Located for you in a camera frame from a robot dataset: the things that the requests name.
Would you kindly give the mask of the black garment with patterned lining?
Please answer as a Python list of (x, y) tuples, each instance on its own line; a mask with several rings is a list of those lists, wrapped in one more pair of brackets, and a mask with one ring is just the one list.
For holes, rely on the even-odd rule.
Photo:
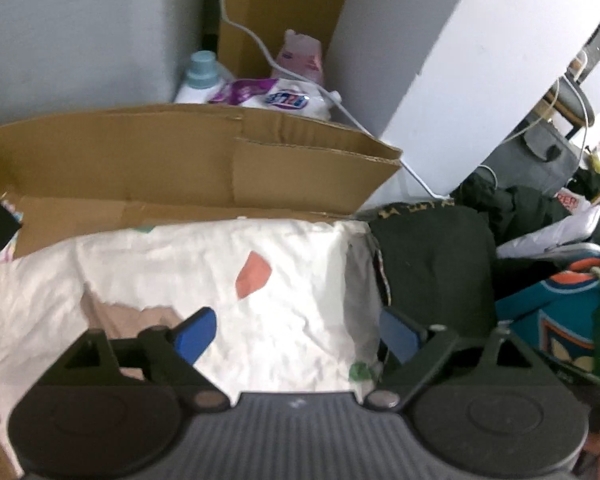
[(496, 325), (495, 244), (478, 212), (456, 205), (392, 204), (368, 222), (385, 300), (422, 326), (488, 336)]

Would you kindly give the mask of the dark green black clothes pile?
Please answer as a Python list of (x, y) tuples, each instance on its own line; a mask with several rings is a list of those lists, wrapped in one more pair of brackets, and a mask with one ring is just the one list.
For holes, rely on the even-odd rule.
[(570, 212), (556, 197), (548, 197), (533, 188), (498, 188), (475, 172), (453, 193), (457, 205), (481, 214), (491, 230), (496, 249), (526, 234), (583, 212)]

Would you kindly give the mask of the white bear print bedsheet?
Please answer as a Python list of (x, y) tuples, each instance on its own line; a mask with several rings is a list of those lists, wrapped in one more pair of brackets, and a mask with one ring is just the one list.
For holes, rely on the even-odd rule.
[(362, 221), (237, 219), (81, 236), (0, 263), (0, 443), (18, 401), (87, 330), (87, 299), (129, 316), (211, 308), (218, 328), (197, 368), (231, 399), (364, 396), (380, 373), (374, 258)]

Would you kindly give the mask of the teal printed jersey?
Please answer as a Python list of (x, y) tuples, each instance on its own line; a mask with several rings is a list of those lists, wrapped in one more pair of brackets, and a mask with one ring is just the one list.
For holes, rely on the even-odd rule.
[(600, 377), (600, 254), (495, 303), (498, 319), (529, 347)]

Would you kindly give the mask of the white plastic bag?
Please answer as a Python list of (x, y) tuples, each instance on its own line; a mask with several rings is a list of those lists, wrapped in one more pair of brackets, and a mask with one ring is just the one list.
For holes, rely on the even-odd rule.
[(539, 258), (560, 250), (600, 248), (600, 204), (501, 245), (501, 259)]

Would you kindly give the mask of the flattened cardboard box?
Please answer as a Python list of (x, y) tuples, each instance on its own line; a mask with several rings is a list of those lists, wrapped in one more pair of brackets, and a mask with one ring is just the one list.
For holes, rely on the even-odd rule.
[(0, 127), (0, 198), (23, 215), (18, 256), (67, 238), (248, 218), (357, 212), (401, 153), (333, 122), (221, 105), (148, 105)]

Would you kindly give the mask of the grey fabric bag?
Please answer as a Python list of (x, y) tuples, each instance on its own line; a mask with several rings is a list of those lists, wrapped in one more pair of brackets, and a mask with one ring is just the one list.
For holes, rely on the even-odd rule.
[(521, 136), (509, 136), (482, 164), (500, 188), (524, 186), (553, 197), (576, 173), (580, 151), (542, 119)]

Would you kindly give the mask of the blue cap detergent bottle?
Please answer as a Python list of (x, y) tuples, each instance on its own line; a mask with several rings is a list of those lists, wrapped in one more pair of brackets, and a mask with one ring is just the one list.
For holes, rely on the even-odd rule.
[(175, 104), (208, 103), (226, 84), (216, 55), (200, 50), (189, 58), (186, 74), (174, 98)]

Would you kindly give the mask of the purple white refill pouch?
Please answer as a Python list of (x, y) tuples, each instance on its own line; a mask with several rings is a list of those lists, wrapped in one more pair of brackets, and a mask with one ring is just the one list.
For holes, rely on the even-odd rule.
[(332, 117), (332, 101), (314, 82), (286, 78), (235, 79), (208, 103), (275, 110), (323, 122)]

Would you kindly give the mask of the pink refill pouch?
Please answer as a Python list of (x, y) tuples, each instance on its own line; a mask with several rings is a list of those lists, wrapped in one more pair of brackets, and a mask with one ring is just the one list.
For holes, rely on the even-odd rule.
[(287, 29), (283, 47), (275, 62), (314, 84), (324, 84), (323, 48), (320, 40)]

